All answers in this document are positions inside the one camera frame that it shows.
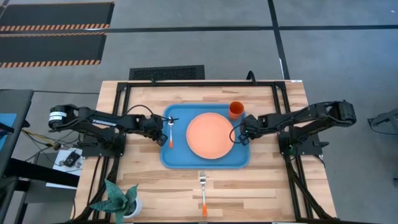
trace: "wooden tabletop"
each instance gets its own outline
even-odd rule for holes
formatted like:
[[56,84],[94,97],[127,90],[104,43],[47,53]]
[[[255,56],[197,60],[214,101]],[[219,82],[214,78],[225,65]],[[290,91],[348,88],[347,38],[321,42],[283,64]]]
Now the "wooden tabletop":
[[[96,109],[112,113],[117,81],[103,82]],[[290,108],[308,105],[302,82],[286,81]],[[283,105],[281,93],[280,104]],[[155,114],[163,114],[174,103],[230,103],[241,101],[247,114],[275,113],[272,90],[256,87],[134,87],[129,107],[148,106]],[[131,113],[149,115],[144,108]],[[201,215],[199,170],[168,169],[159,159],[160,146],[135,134],[127,135],[124,155],[120,160],[116,184],[125,192],[139,184],[138,197],[144,208],[140,215],[126,221],[135,222],[259,222],[294,221],[285,162],[279,154],[276,134],[251,141],[251,160],[239,170],[206,170],[206,205],[208,217]],[[76,192],[76,215],[86,207],[96,157],[83,164]],[[309,191],[330,215],[335,216],[328,180],[323,164],[313,156],[302,156]],[[93,193],[101,172],[98,166]],[[302,194],[300,210],[305,217]]]

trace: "orange and black striped tape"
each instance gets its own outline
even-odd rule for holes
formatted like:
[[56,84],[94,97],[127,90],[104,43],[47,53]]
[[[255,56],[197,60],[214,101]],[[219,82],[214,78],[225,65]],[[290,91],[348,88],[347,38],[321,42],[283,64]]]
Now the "orange and black striped tape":
[[68,25],[37,25],[37,26],[1,26],[0,31],[25,30],[66,30],[66,29],[107,29],[109,24],[68,24]]
[[67,60],[51,62],[4,62],[0,68],[26,68],[26,67],[49,67],[49,66],[74,66],[74,65],[98,65],[100,60]]
[[0,34],[0,37],[61,37],[71,35],[106,35],[105,32],[87,32],[87,33],[71,33],[71,34]]

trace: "utensil on tray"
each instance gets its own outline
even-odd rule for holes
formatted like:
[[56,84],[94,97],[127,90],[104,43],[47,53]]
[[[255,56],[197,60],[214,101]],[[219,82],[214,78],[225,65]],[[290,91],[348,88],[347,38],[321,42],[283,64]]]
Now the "utensil on tray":
[[241,102],[234,101],[229,105],[229,118],[238,119],[244,112],[244,106]]
[[203,196],[203,217],[207,217],[207,208],[206,208],[206,194],[205,194],[205,185],[206,185],[206,174],[205,171],[200,171],[199,180],[201,184],[201,192]]
[[189,148],[205,159],[218,159],[232,149],[234,143],[229,139],[233,129],[231,122],[217,113],[203,113],[188,125],[187,142]]
[[169,142],[169,147],[172,149],[173,148],[173,135],[172,135],[172,127],[174,125],[173,117],[169,116],[169,122],[167,122],[170,126],[170,142]]

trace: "black grate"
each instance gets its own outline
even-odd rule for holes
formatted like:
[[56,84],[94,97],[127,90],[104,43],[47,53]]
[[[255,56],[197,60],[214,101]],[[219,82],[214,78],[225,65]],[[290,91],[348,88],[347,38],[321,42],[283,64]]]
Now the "black grate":
[[204,80],[204,65],[131,68],[129,80]]

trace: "orange-handled fork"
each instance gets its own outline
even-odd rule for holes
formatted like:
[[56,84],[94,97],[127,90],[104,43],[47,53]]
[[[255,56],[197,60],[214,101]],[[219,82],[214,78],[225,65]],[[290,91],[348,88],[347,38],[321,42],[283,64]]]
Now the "orange-handled fork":
[[173,148],[173,135],[172,135],[172,127],[173,127],[173,117],[169,116],[169,122],[168,122],[169,126],[170,126],[170,141],[169,141],[169,148]]
[[203,217],[207,217],[206,194],[205,194],[205,185],[206,185],[205,171],[200,171],[199,180],[201,184],[201,192],[203,195]]

